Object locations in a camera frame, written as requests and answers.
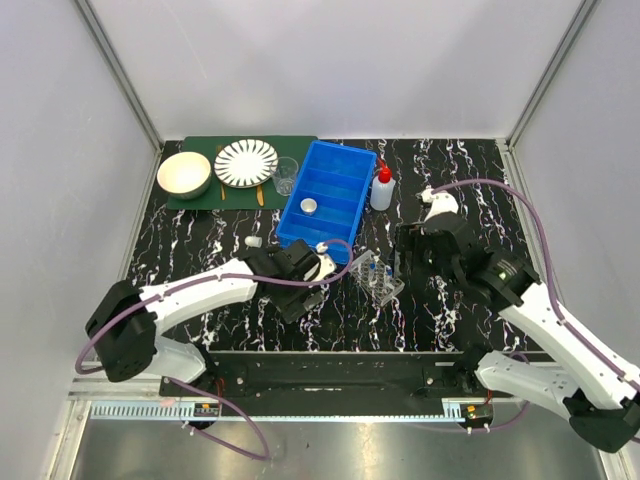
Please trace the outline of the clear tube rack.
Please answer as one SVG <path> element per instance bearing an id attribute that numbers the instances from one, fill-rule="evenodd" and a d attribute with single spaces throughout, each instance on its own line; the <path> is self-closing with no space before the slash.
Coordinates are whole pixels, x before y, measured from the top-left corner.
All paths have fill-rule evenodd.
<path id="1" fill-rule="evenodd" d="M 369 272 L 369 263 L 372 259 L 377 262 L 375 273 Z M 386 266 L 389 265 L 378 255 L 371 250 L 367 250 L 352 262 L 349 269 L 349 273 L 355 282 L 370 296 L 377 307 L 384 307 L 404 289 L 404 282 L 395 276 L 393 282 L 385 280 Z"/>

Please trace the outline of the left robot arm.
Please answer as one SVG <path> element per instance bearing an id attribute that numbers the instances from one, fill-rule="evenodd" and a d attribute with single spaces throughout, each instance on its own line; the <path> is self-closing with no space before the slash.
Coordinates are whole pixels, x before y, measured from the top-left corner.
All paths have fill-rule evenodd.
<path id="1" fill-rule="evenodd" d="M 113 284 L 86 323 L 97 370 L 112 383 L 141 373 L 173 377 L 196 396 L 215 386 L 216 372 L 203 348 L 167 337 L 189 319 L 255 298 L 271 302 L 284 320 L 305 315 L 336 264 L 328 246 L 297 240 L 286 248 L 250 248 L 210 270 L 169 283 Z"/>

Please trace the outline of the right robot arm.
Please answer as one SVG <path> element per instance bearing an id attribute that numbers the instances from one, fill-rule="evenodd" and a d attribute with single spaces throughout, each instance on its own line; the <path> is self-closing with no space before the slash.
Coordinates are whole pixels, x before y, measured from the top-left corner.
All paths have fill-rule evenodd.
<path id="1" fill-rule="evenodd" d="M 548 296 L 532 265 L 480 244 L 456 214 L 395 230 L 395 272 L 412 286 L 438 276 L 531 337 L 559 366 L 540 369 L 484 345 L 468 348 L 445 376 L 466 396 L 519 397 L 555 413 L 591 446 L 616 453 L 639 433 L 639 370 L 605 347 Z"/>

